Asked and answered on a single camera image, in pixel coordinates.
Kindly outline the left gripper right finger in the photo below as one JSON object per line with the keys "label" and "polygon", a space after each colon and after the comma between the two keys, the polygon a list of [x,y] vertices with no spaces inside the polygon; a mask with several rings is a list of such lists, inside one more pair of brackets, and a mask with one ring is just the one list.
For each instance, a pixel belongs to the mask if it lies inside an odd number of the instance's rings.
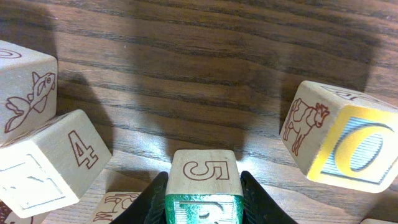
{"label": "left gripper right finger", "polygon": [[297,224],[248,171],[242,171],[243,224]]}

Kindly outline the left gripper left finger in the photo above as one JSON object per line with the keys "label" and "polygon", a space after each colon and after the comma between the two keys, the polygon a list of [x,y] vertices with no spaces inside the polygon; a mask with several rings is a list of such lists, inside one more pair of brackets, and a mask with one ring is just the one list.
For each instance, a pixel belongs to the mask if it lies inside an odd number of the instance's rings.
{"label": "left gripper left finger", "polygon": [[166,224],[168,173],[160,172],[133,203],[110,224]]}

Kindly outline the green R block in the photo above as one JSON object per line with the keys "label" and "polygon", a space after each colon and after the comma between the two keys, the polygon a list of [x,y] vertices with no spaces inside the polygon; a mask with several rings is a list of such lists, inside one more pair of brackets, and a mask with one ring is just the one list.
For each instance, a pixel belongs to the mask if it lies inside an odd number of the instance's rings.
{"label": "green R block", "polygon": [[236,158],[226,149],[179,149],[165,190],[167,223],[242,223]]}

